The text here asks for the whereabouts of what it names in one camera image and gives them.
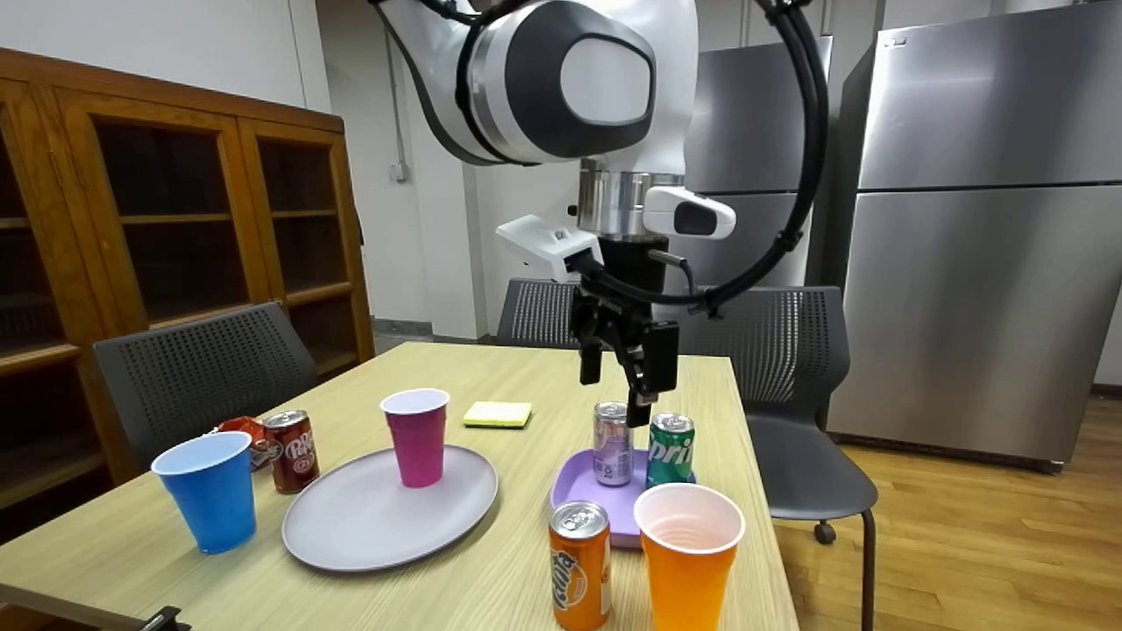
cabinet door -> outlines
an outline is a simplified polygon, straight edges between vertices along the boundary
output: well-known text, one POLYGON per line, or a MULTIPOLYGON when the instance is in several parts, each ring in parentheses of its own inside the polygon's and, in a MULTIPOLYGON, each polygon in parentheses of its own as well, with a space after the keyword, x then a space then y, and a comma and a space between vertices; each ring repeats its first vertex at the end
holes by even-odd
POLYGON ((361 237, 339 129, 243 123, 250 182, 267 206, 275 285, 317 373, 372 355, 361 237))
POLYGON ((236 118, 185 105, 63 93, 123 328, 270 297, 236 118))
POLYGON ((92 393, 103 321, 33 90, 0 79, 0 512, 113 466, 123 435, 92 393))

wooden table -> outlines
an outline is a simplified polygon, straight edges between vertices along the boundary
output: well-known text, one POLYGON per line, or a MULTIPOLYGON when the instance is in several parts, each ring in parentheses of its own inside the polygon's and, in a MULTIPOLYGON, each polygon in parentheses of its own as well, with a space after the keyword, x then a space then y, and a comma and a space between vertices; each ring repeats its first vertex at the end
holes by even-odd
MULTIPOLYGON (((576 349, 476 342, 408 342, 290 401, 311 412, 319 466, 385 448, 380 401, 408 384, 454 393, 449 440, 492 458, 500 477, 494 512, 458 543, 372 575, 327 575, 290 562, 281 519, 290 498, 255 472, 255 535, 222 557, 198 554, 174 505, 153 477, 136 477, 78 512, 0 546, 0 598, 99 627, 136 627, 160 606, 181 606, 193 627, 385 627, 385 631, 535 631, 549 618, 547 494, 561 462, 588 448, 593 402, 624 401, 624 374, 603 363, 601 384, 579 384, 576 349), (525 430, 470 430, 472 401, 525 401, 525 430)), ((680 356, 677 393, 659 410, 699 421, 694 466, 748 514, 732 564, 725 627, 797 627, 759 462, 743 430, 732 367, 721 356, 680 356)), ((648 623, 645 564, 614 549, 609 627, 648 623)))

gray chair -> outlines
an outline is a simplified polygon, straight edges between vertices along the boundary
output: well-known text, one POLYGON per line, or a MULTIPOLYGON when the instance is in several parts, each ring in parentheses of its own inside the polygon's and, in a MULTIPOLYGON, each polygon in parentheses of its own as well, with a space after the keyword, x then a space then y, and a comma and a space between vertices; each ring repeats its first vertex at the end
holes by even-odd
POLYGON ((505 286, 498 341, 525 346, 576 346, 567 333, 573 286, 515 276, 505 286))
POLYGON ((776 519, 818 522, 822 543, 835 543, 826 519, 863 514, 863 627, 873 627, 878 488, 823 435, 826 397, 847 373, 842 293, 755 286, 725 318, 768 507, 776 519))
POLYGON ((224 418, 262 412, 311 384, 311 355, 277 300, 113 336, 95 356, 143 466, 224 418))

pink cup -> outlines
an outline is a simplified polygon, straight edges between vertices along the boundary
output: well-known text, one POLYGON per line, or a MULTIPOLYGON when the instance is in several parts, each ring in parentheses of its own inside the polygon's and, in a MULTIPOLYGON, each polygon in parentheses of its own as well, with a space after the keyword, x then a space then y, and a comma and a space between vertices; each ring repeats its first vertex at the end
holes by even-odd
POLYGON ((380 408, 390 421, 399 484, 428 488, 445 477, 445 388, 399 388, 380 408))

blue cup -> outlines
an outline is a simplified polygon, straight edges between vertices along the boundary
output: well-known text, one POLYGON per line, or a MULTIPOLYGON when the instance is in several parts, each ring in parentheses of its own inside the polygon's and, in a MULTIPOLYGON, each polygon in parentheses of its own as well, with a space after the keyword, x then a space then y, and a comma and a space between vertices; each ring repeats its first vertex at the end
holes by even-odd
POLYGON ((214 430, 152 462, 205 554, 236 549, 255 533, 250 440, 244 430, 214 430))

